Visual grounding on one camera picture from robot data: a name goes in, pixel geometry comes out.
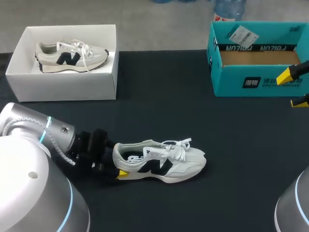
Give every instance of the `white sneaker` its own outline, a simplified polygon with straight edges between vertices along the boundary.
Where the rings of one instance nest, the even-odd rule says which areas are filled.
[[[118,179],[156,177],[166,183],[176,183],[197,175],[206,165],[205,153],[190,147],[190,141],[116,144],[112,158],[115,166],[124,171]]]
[[[103,64],[108,55],[108,50],[88,46],[78,40],[73,40],[71,44],[58,42],[45,45],[38,43],[35,51],[40,70],[43,73],[56,73],[64,70],[89,72]]]

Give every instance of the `cardboard box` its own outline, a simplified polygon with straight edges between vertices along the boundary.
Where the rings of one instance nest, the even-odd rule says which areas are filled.
[[[259,38],[248,48],[229,38],[239,26]],[[309,60],[309,25],[291,22],[212,22],[207,58],[218,97],[303,96],[309,74],[278,86],[290,65]]]
[[[37,42],[55,44],[77,39],[109,51],[107,61],[92,72],[42,73],[35,56]],[[27,27],[6,71],[21,102],[116,99],[119,51],[115,25]]]

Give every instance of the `gray floor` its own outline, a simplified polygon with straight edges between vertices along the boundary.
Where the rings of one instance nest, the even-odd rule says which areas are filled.
[[[26,26],[82,24],[116,24],[122,51],[205,49],[212,10],[208,0],[0,0],[0,53]],[[309,21],[308,12],[309,0],[247,0],[244,19]]]

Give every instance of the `plastic bottle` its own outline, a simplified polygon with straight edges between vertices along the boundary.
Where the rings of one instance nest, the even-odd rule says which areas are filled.
[[[155,3],[167,3],[167,2],[170,2],[172,0],[151,0],[151,1],[153,1]]]
[[[246,0],[216,0],[214,21],[240,21],[245,12]]]
[[[196,0],[178,0],[178,1],[182,1],[182,2],[190,2],[190,1],[196,1]]]

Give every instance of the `shoe sole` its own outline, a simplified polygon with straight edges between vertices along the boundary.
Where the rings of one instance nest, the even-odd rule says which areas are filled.
[[[165,176],[161,176],[161,175],[155,175],[152,174],[151,172],[149,173],[135,173],[135,172],[129,172],[129,175],[126,177],[120,177],[118,178],[119,180],[139,180],[139,179],[143,179],[143,178],[147,178],[147,177],[154,177],[157,178],[159,180],[162,180],[165,183],[168,184],[174,184],[174,183],[178,183],[178,182],[182,182],[185,180],[188,180],[196,175],[198,175],[204,168],[202,168],[198,173],[191,175],[191,176],[185,176],[182,178],[171,178],[171,177],[165,177]]]
[[[87,66],[89,71],[92,71],[94,69],[97,69],[100,65],[102,65],[108,58],[108,55],[106,57],[106,59],[100,63],[97,64],[93,64],[93,65],[89,65]],[[68,65],[68,64],[63,64],[63,65],[43,65],[39,62],[39,68],[41,70],[41,72],[43,73],[59,73],[59,72],[63,72],[63,71],[67,71],[67,70],[71,70],[71,71],[76,71],[79,73],[85,73],[87,72],[86,68],[84,66],[82,67],[77,67],[77,66],[73,66],[73,65]]]

